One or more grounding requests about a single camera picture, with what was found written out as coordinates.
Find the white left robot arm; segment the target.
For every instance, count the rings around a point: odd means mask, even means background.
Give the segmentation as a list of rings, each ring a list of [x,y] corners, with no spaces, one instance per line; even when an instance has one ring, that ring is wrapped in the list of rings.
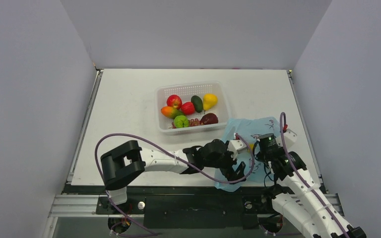
[[[100,157],[109,207],[122,213],[128,207],[127,186],[143,172],[173,172],[180,175],[200,173],[204,168],[219,169],[227,181],[245,181],[245,163],[237,162],[237,155],[246,149],[241,140],[223,142],[215,139],[204,146],[193,146],[164,153],[141,148],[136,140],[104,153]]]

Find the red yellow fake apple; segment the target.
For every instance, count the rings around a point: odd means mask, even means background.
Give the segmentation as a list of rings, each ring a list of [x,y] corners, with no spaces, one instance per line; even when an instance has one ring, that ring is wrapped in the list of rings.
[[[178,95],[170,95],[166,101],[167,106],[179,110],[182,106],[182,100]]]

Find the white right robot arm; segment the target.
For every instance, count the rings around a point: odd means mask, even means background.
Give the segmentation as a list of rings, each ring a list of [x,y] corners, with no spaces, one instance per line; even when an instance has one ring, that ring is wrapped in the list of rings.
[[[295,198],[279,184],[266,189],[260,198],[261,208],[283,215],[306,238],[364,238],[361,227],[347,222],[315,183],[304,161],[294,151],[287,151],[281,138],[273,133],[257,138],[256,159],[285,184]]]

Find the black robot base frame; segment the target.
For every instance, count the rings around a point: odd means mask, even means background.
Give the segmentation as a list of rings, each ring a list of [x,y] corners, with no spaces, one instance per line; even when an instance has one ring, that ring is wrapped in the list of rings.
[[[127,201],[114,207],[102,186],[65,185],[66,195],[96,195],[93,214],[119,217],[123,214],[143,218],[149,229],[220,229],[260,226],[279,231],[284,226],[282,215],[273,211],[266,200],[265,187],[241,187],[226,192],[213,186],[130,186]]]

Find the orange green fake mango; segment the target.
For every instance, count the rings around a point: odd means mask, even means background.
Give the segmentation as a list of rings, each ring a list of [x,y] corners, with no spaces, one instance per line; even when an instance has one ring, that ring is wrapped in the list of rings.
[[[179,109],[176,109],[174,107],[170,106],[164,106],[160,110],[161,114],[169,119],[175,119],[177,116],[184,116],[185,114],[180,111]]]

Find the green fake apple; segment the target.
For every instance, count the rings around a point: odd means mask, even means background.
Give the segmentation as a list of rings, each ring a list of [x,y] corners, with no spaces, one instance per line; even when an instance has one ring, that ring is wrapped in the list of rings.
[[[175,128],[186,128],[189,127],[190,121],[186,116],[180,115],[175,117],[173,125]]]

